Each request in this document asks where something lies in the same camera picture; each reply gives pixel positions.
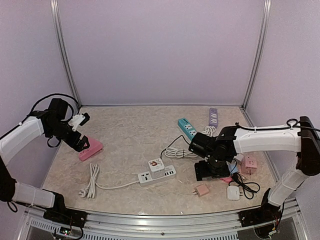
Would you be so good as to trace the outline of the white cube socket adapter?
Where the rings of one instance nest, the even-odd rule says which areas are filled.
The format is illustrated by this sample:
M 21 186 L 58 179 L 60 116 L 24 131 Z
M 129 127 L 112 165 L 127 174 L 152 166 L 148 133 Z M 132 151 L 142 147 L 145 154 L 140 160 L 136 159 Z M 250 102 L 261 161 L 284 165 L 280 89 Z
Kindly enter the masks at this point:
M 161 158 L 156 158 L 148 161 L 150 175 L 153 179 L 158 179 L 165 176 L 165 165 Z

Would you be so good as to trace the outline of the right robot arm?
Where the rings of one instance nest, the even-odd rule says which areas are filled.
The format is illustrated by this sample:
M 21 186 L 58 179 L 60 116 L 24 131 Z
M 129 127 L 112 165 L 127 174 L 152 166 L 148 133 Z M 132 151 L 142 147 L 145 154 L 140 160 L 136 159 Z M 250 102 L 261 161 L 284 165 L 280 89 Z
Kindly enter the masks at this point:
M 189 151 L 201 157 L 205 176 L 216 178 L 233 158 L 251 152 L 287 151 L 297 154 L 297 163 L 265 193 L 265 202 L 256 210 L 256 218 L 266 222 L 284 201 L 311 176 L 320 173 L 320 137 L 307 116 L 291 118 L 285 125 L 243 127 L 236 123 L 224 127 L 218 136 L 198 132 Z

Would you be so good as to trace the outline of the white power strip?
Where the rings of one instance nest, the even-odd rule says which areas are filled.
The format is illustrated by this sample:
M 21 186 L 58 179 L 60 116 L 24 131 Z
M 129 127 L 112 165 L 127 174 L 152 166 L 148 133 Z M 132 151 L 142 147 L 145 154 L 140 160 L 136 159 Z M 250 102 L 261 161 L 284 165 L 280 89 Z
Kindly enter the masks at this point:
M 96 196 L 96 188 L 101 190 L 118 190 L 126 188 L 135 184 L 139 184 L 141 187 L 147 187 L 157 183 L 161 183 L 176 177 L 176 169 L 173 165 L 165 166 L 160 174 L 156 175 L 153 171 L 145 171 L 137 175 L 137 180 L 118 186 L 102 186 L 97 182 L 100 167 L 97 164 L 89 165 L 90 178 L 87 186 L 78 191 L 78 195 L 81 198 L 94 199 Z

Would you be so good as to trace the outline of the small white cube charger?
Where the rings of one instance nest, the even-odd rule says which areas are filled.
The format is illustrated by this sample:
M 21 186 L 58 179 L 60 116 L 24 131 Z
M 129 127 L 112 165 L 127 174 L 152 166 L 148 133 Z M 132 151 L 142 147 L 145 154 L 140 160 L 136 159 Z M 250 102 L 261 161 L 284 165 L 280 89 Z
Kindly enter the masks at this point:
M 242 154 L 238 154 L 234 158 L 236 159 L 237 163 L 241 164 L 241 162 L 244 159 L 244 156 Z

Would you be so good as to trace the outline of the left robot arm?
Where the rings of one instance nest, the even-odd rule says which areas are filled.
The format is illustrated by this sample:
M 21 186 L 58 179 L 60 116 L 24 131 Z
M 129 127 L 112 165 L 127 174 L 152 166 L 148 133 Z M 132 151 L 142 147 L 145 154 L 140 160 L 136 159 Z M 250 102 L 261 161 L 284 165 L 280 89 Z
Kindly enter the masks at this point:
M 75 100 L 64 93 L 42 97 L 36 104 L 51 99 L 47 109 L 36 110 L 33 106 L 21 122 L 0 138 L 0 200 L 8 205 L 17 203 L 44 208 L 61 223 L 70 218 L 63 196 L 18 182 L 10 175 L 7 166 L 24 147 L 40 136 L 45 136 L 48 140 L 56 138 L 59 143 L 65 142 L 78 153 L 90 147 L 88 137 L 77 130 L 90 120 L 89 114 L 75 112 L 64 98 Z

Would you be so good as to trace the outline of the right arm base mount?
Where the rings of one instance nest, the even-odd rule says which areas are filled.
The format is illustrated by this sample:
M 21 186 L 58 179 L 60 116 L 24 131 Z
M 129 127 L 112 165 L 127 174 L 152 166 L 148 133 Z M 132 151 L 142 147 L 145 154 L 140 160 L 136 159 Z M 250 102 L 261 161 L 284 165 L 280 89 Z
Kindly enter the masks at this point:
M 249 227 L 270 221 L 280 220 L 282 211 L 280 206 L 269 203 L 268 195 L 270 188 L 264 193 L 260 207 L 242 210 L 238 213 L 238 217 L 242 227 Z

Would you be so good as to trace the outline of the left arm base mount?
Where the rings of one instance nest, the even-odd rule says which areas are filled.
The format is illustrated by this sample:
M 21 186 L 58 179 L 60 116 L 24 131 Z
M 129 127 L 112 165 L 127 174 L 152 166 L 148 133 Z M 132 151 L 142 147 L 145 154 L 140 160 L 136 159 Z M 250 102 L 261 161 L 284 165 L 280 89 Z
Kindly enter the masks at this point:
M 67 208 L 62 194 L 54 192 L 53 195 L 53 207 L 44 208 L 43 217 L 56 223 L 83 228 L 88 213 L 82 210 Z

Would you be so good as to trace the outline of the teal power strip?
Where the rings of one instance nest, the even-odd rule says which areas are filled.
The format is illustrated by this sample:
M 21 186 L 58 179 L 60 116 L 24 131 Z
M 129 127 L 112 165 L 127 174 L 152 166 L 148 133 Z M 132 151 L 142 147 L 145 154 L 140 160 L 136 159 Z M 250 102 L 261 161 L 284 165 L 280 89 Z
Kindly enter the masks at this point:
M 190 124 L 190 122 L 186 118 L 180 118 L 177 120 L 178 127 L 182 130 L 184 135 L 191 141 L 194 136 L 197 134 L 196 129 Z M 189 158 L 189 159 L 195 159 L 197 158 L 197 155 L 192 153 L 191 151 L 187 149 L 180 149 L 172 146 L 168 146 L 164 150 L 164 155 L 167 158 L 171 159 L 183 159 L 183 158 Z

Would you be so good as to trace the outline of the pink triangular power strip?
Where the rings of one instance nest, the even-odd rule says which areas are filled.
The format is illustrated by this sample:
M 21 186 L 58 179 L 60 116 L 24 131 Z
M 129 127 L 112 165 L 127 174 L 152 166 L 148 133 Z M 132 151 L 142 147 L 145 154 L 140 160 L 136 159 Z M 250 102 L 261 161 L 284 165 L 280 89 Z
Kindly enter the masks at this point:
M 82 150 L 78 154 L 78 158 L 82 162 L 89 159 L 103 149 L 103 144 L 95 138 L 88 137 L 88 142 L 90 144 L 89 148 Z

